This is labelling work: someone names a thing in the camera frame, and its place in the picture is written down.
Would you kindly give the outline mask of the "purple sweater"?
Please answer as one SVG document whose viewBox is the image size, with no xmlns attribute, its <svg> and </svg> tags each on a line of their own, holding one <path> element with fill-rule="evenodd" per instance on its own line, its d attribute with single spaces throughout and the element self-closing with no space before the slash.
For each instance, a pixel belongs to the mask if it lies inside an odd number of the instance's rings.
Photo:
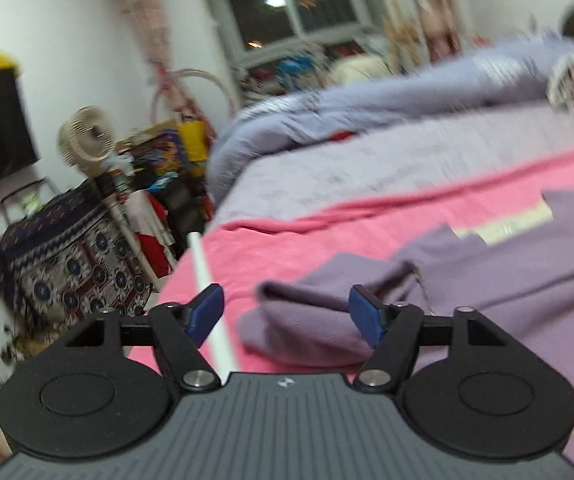
<svg viewBox="0 0 574 480">
<path fill-rule="evenodd" d="M 295 282 L 267 281 L 237 323 L 244 347 L 302 367 L 344 367 L 371 350 L 351 321 L 350 289 L 406 301 L 430 315 L 473 307 L 574 387 L 574 190 L 547 191 L 526 228 L 489 242 L 448 226 L 386 261 L 339 254 Z M 574 431 L 566 448 L 574 463 Z"/>
</svg>

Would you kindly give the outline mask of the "white plastic pipe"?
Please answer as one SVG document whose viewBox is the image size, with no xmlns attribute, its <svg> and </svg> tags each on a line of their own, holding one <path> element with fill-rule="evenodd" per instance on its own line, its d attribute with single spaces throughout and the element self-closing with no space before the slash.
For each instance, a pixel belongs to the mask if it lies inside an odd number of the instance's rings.
<svg viewBox="0 0 574 480">
<path fill-rule="evenodd" d="M 239 371 L 234 344 L 224 321 L 224 289 L 211 275 L 202 236 L 191 232 L 187 236 L 196 281 L 196 306 L 191 307 L 188 335 L 199 344 L 207 360 L 225 384 L 232 373 Z"/>
</svg>

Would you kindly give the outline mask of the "patterned cloth covered cabinet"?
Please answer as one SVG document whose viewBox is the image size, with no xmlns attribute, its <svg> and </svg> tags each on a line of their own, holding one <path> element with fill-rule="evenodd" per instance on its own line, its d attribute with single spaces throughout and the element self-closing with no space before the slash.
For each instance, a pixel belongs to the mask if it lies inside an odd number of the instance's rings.
<svg viewBox="0 0 574 480">
<path fill-rule="evenodd" d="M 153 283 L 92 186 L 50 200 L 0 237 L 0 300 L 18 330 L 68 330 L 103 309 L 145 313 Z"/>
</svg>

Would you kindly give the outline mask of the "colourful toy box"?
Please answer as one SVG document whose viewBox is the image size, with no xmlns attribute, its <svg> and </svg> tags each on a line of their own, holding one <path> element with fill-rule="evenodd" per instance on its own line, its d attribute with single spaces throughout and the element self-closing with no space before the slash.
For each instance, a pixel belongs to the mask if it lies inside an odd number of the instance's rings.
<svg viewBox="0 0 574 480">
<path fill-rule="evenodd" d="M 179 133 L 172 128 L 135 134 L 119 141 L 116 150 L 132 157 L 133 179 L 141 188 L 170 172 L 183 174 L 191 168 Z"/>
</svg>

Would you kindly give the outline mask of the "lavender bed sheet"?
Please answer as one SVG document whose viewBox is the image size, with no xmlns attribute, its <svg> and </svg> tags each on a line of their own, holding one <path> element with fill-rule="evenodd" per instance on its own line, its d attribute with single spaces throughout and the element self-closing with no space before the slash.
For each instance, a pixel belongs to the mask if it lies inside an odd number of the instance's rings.
<svg viewBox="0 0 574 480">
<path fill-rule="evenodd" d="M 574 151 L 574 114 L 545 102 L 433 116 L 265 155 L 210 223 L 293 220 L 358 198 L 439 188 Z"/>
</svg>

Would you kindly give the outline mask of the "yellow bag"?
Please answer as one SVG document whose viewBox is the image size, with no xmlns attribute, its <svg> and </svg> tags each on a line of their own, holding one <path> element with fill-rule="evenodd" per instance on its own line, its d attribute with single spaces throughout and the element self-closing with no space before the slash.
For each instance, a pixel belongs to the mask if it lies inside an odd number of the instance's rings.
<svg viewBox="0 0 574 480">
<path fill-rule="evenodd" d="M 187 159 L 194 164 L 206 162 L 209 157 L 209 138 L 202 120 L 184 120 L 176 124 Z"/>
</svg>

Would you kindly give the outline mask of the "cream desk fan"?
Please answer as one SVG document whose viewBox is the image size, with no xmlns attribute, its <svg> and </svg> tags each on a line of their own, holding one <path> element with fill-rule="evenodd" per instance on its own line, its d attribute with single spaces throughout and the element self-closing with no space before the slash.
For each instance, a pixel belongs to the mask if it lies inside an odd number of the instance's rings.
<svg viewBox="0 0 574 480">
<path fill-rule="evenodd" d="M 101 107 L 85 106 L 77 110 L 58 131 L 60 156 L 70 167 L 95 167 L 112 154 L 116 131 Z"/>
</svg>

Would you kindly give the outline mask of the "pink hula hoop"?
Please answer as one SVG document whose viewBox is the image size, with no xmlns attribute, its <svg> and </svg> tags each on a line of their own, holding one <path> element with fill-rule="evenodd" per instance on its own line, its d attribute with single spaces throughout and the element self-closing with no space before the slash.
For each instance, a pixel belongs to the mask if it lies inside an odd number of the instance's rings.
<svg viewBox="0 0 574 480">
<path fill-rule="evenodd" d="M 229 117 L 233 117 L 239 110 L 234 96 L 225 84 L 214 74 L 206 70 L 196 70 L 196 68 L 183 68 L 183 70 L 163 70 L 158 74 L 159 86 L 151 100 L 149 118 L 153 124 L 157 122 L 158 104 L 160 99 L 167 102 L 168 107 L 174 113 L 189 116 L 203 116 L 203 111 L 197 104 L 197 100 L 191 91 L 188 90 L 185 79 L 198 78 L 214 84 L 224 96 L 229 109 Z"/>
</svg>

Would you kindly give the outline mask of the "cream pillow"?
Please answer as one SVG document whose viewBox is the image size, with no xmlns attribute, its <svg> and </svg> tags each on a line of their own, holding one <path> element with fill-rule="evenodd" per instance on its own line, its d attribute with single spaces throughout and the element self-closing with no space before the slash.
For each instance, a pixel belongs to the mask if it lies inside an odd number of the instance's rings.
<svg viewBox="0 0 574 480">
<path fill-rule="evenodd" d="M 334 86 L 353 82 L 373 81 L 392 76 L 385 59 L 375 54 L 360 54 L 342 58 L 330 67 L 328 82 Z"/>
</svg>

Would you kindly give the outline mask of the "blue plush toy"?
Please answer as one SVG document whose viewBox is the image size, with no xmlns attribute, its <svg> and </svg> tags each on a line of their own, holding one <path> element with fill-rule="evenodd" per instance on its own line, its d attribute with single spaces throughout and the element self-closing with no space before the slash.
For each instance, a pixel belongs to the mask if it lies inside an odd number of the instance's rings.
<svg viewBox="0 0 574 480">
<path fill-rule="evenodd" d="M 307 76 L 314 68 L 310 55 L 292 55 L 284 58 L 275 66 L 275 75 L 278 82 L 287 92 L 298 91 L 298 81 Z"/>
</svg>

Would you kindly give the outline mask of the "blue-grey duvet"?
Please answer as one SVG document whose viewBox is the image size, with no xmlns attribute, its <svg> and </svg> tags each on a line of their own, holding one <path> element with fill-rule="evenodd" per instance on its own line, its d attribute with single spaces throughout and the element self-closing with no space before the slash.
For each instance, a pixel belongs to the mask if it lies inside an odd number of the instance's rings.
<svg viewBox="0 0 574 480">
<path fill-rule="evenodd" d="M 574 38 L 518 36 L 430 65 L 412 75 L 280 96 L 241 110 L 217 136 L 206 188 L 220 205 L 253 160 L 397 122 L 543 99 Z"/>
</svg>

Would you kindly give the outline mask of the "pink right curtain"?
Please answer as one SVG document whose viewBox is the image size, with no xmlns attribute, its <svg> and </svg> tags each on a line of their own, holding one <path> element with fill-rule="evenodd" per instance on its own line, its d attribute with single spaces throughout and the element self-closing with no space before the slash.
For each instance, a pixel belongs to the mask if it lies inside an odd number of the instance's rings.
<svg viewBox="0 0 574 480">
<path fill-rule="evenodd" d="M 415 3 L 430 62 L 458 55 L 460 38 L 453 0 L 415 0 Z"/>
</svg>

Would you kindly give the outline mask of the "pink curtain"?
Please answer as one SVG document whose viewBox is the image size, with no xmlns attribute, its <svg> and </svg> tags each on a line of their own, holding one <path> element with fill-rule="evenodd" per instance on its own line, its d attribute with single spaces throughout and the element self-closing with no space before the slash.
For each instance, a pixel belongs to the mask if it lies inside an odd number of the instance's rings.
<svg viewBox="0 0 574 480">
<path fill-rule="evenodd" d="M 460 38 L 453 0 L 415 0 L 415 3 L 430 62 L 458 55 Z"/>
<path fill-rule="evenodd" d="M 160 0 L 122 0 L 141 41 L 146 61 L 151 66 L 159 86 L 158 74 L 172 72 L 169 24 Z M 202 119 L 203 116 L 182 115 L 184 118 Z"/>
</svg>

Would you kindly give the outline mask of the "window with bars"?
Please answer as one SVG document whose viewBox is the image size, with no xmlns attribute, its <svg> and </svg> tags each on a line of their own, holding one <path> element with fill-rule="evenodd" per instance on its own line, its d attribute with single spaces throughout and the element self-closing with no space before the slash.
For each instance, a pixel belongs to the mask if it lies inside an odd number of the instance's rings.
<svg viewBox="0 0 574 480">
<path fill-rule="evenodd" d="M 310 44 L 339 44 L 374 27 L 366 0 L 208 0 L 236 67 L 275 61 Z"/>
</svg>

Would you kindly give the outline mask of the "pink left curtain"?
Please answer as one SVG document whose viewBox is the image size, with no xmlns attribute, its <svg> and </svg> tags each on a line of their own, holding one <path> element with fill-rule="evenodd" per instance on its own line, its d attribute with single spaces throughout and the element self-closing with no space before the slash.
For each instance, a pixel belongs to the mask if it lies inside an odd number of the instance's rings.
<svg viewBox="0 0 574 480">
<path fill-rule="evenodd" d="M 172 72 L 169 24 L 160 0 L 122 0 L 141 41 L 146 61 L 151 66 L 159 86 L 158 74 Z M 202 119 L 203 116 L 182 115 L 184 118 Z"/>
</svg>

